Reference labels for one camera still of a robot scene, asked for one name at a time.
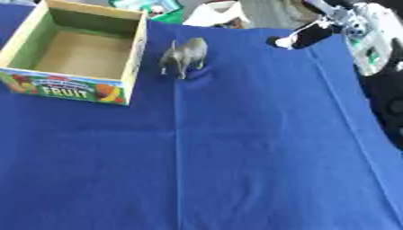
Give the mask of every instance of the fruit illustration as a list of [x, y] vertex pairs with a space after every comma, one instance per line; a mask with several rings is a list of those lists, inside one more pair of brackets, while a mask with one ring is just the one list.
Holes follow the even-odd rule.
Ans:
[[117, 97], [114, 102], [116, 102], [116, 103], [123, 103], [124, 100], [123, 100], [123, 98], [121, 98], [121, 97]]
[[94, 94], [100, 102], [114, 102], [121, 95], [121, 88], [108, 84], [97, 84]]
[[119, 87], [113, 87], [113, 90], [111, 94], [109, 94], [107, 97], [104, 97], [100, 99], [100, 102], [113, 102], [119, 95], [121, 94], [121, 88]]
[[95, 90], [98, 92], [100, 98], [107, 97], [113, 92], [113, 86], [108, 84], [97, 84]]
[[16, 81], [13, 76], [0, 73], [0, 80], [4, 82], [11, 91], [16, 93], [25, 93], [25, 89], [20, 86], [18, 81]]
[[21, 83], [22, 88], [26, 89], [26, 90], [35, 90], [35, 86], [31, 83]]

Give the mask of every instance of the table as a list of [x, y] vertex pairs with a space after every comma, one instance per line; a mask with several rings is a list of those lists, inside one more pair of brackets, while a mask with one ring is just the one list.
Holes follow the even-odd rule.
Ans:
[[[0, 5], [4, 42], [28, 8]], [[402, 229], [403, 165], [340, 37], [265, 46], [271, 29], [149, 22], [129, 107], [0, 86], [0, 229]], [[172, 39], [207, 66], [161, 76]]]

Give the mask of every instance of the cardboard box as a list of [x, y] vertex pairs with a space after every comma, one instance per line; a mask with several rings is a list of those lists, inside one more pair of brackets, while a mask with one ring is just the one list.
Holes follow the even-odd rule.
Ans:
[[0, 52], [14, 92], [128, 105], [147, 13], [42, 0]]

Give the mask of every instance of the fruit label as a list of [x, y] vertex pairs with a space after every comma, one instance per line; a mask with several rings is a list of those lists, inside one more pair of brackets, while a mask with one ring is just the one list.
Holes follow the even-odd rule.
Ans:
[[0, 68], [0, 80], [17, 93], [126, 104], [120, 81]]

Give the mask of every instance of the box side panel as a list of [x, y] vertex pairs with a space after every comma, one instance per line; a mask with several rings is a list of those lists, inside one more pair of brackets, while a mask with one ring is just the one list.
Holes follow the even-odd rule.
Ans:
[[35, 7], [0, 52], [0, 67], [9, 66], [12, 63], [20, 50], [25, 47], [25, 43], [32, 33], [38, 30], [48, 11], [49, 9], [44, 1]]
[[0, 80], [16, 93], [61, 99], [127, 104], [120, 81], [0, 68]]
[[97, 14], [112, 18], [122, 18], [132, 20], [139, 20], [141, 18], [141, 12], [136, 11], [124, 11], [111, 7], [103, 7], [93, 4], [79, 4], [68, 1], [47, 0], [46, 2], [50, 8], [54, 9], [61, 9], [78, 13]]
[[137, 79], [139, 66], [143, 57], [144, 48], [147, 43], [147, 13], [144, 13], [136, 31], [133, 47], [131, 48], [130, 57], [123, 71], [122, 82], [128, 101], [131, 98], [134, 84]]
[[31, 32], [31, 35], [23, 43], [18, 53], [8, 67], [31, 69], [41, 60], [48, 45], [56, 35], [56, 26], [50, 13], [46, 13], [38, 26]]
[[81, 13], [58, 8], [50, 8], [56, 25], [82, 33], [133, 38], [137, 19], [112, 18], [104, 15]]

